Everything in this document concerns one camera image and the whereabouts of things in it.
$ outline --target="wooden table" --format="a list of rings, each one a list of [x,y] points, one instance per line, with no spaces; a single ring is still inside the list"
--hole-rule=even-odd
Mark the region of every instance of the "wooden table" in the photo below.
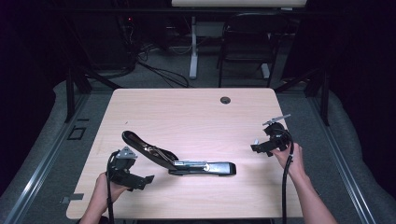
[[[227,105],[220,98],[227,96]],[[69,218],[81,218],[96,177],[113,151],[126,144],[123,131],[170,150],[180,160],[230,161],[236,175],[169,175],[131,148],[138,158],[132,174],[155,175],[144,190],[125,191],[114,204],[116,218],[266,218],[281,217],[283,169],[275,157],[253,152],[255,139],[267,141],[262,124],[282,116],[271,89],[116,90],[93,142],[72,201]],[[288,180],[288,217],[301,217],[295,188]]]

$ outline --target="black metal bar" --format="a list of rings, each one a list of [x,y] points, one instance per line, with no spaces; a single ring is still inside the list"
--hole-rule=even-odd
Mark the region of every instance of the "black metal bar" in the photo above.
[[[49,7],[48,12],[60,14],[111,14],[111,15],[167,15],[167,16],[213,16],[232,15],[237,12],[280,13],[298,18],[339,18],[344,11],[308,11],[303,8],[281,10],[278,7],[169,7],[169,8],[65,8]]]
[[[320,116],[326,124],[326,126],[330,126],[328,119],[328,109],[329,109],[329,85],[330,85],[330,75],[329,72],[324,71],[323,74],[323,86],[321,93],[321,102],[320,102]]]
[[[88,79],[85,77],[85,74],[78,69],[73,70],[73,80],[76,83],[76,86],[82,94],[91,93],[92,86],[88,82]]]
[[[309,77],[309,82],[305,87],[304,93],[306,97],[315,97],[320,90],[320,87],[323,85],[323,76],[325,74],[325,70],[320,68],[315,75],[311,75]]]
[[[81,71],[83,71],[84,73],[86,73],[88,76],[95,78],[96,80],[102,82],[103,84],[107,85],[109,88],[116,90],[121,88],[121,86],[117,85],[114,82],[109,81],[108,79],[106,79],[105,77],[100,76],[99,74],[95,73],[94,71],[92,71],[91,69],[85,68],[83,66],[79,67],[81,69]]]
[[[292,79],[290,82],[285,83],[282,86],[276,88],[275,92],[286,91],[288,88],[293,87],[294,85],[296,85],[297,83],[305,80],[306,78],[310,78],[311,76],[313,76],[317,72],[318,72],[318,69],[313,69],[313,70],[305,73],[304,75],[302,75],[300,77],[296,77],[296,78]]]
[[[75,95],[74,95],[74,82],[72,72],[69,70],[66,77],[66,94],[67,94],[67,116],[65,123],[75,114]]]

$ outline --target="gray carpet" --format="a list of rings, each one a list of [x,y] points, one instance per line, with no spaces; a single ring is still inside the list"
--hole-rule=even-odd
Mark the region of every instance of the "gray carpet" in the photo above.
[[[216,47],[202,45],[199,52],[198,78],[189,80],[190,84],[194,88],[217,87]],[[279,60],[285,62],[286,55],[287,48],[284,48],[283,53],[281,50]],[[187,77],[190,70],[190,54],[154,50],[148,54],[148,60],[145,63]],[[280,81],[282,66],[283,63],[276,65],[273,88],[282,84]],[[163,78],[140,65],[128,76],[111,80],[125,88],[170,88]],[[69,196],[74,191],[111,96],[111,90],[102,83],[91,80],[91,84],[93,86],[92,94],[86,96],[77,93],[81,105],[78,106],[79,110],[70,125],[64,125],[65,85],[61,83],[55,88],[57,102],[49,120],[16,178],[1,197],[0,222],[3,223],[9,218],[8,214],[17,203],[42,158],[56,146],[59,148],[59,153],[55,156],[56,160],[50,165],[50,170],[44,176],[45,181],[39,186],[38,193],[34,195],[31,203],[24,207],[26,213],[21,214],[20,220],[22,223],[74,223],[73,220],[69,220],[65,216],[67,204],[60,203],[60,201],[64,196]],[[360,215],[351,200],[345,180],[335,165],[328,136],[316,116],[318,112],[312,107],[312,102],[315,104],[316,100],[306,99],[301,92],[303,87],[304,83],[299,84],[288,93],[280,93],[277,97],[282,112],[291,114],[286,122],[294,141],[304,147],[305,169],[311,176],[320,197],[339,223],[361,223]],[[338,146],[342,149],[375,221],[377,223],[392,223],[396,220],[394,212],[396,211],[396,202],[375,183],[369,170],[361,161],[361,149],[353,126],[333,94],[331,94],[329,107],[331,127],[328,129],[332,131]],[[80,140],[67,140],[73,127],[85,129]],[[65,133],[65,139],[59,140],[62,133]],[[301,218],[290,217],[288,221],[289,223],[303,223]]]

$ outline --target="chair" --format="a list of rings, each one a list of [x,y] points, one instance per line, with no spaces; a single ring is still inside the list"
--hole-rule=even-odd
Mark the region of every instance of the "chair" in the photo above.
[[[278,13],[238,13],[223,26],[219,52],[219,87],[223,77],[223,63],[271,64],[266,87],[270,87],[279,42],[288,28],[288,19]]]

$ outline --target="small dark circle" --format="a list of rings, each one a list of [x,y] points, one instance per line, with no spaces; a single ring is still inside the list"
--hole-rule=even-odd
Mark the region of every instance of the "small dark circle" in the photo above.
[[[222,104],[227,105],[227,104],[229,104],[231,102],[231,99],[230,99],[230,97],[223,96],[223,97],[220,98],[220,101],[221,101]]]

